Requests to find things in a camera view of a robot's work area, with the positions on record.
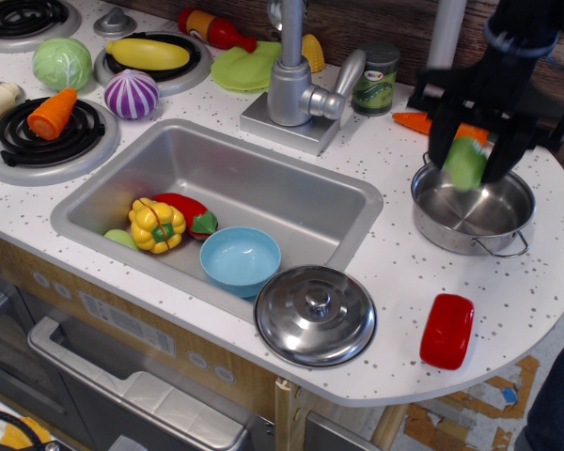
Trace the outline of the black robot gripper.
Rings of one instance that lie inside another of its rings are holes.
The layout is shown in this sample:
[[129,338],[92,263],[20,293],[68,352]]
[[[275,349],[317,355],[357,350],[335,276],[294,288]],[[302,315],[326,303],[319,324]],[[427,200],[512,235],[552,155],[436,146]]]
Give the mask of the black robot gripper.
[[557,150],[564,141],[564,101],[535,85],[539,60],[555,49],[555,39],[493,39],[467,70],[461,96],[428,112],[430,160],[442,168],[461,124],[495,136],[481,182],[501,180],[538,145]]

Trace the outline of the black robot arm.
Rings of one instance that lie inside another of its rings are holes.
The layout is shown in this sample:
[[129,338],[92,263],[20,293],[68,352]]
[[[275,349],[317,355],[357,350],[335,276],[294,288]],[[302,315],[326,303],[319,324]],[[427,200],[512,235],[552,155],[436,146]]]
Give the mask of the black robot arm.
[[537,146],[560,150],[564,103],[532,81],[540,58],[564,33],[564,1],[501,1],[484,26],[487,49],[474,65],[423,69],[410,107],[431,120],[428,155],[443,167],[462,124],[494,135],[482,182],[503,178]]

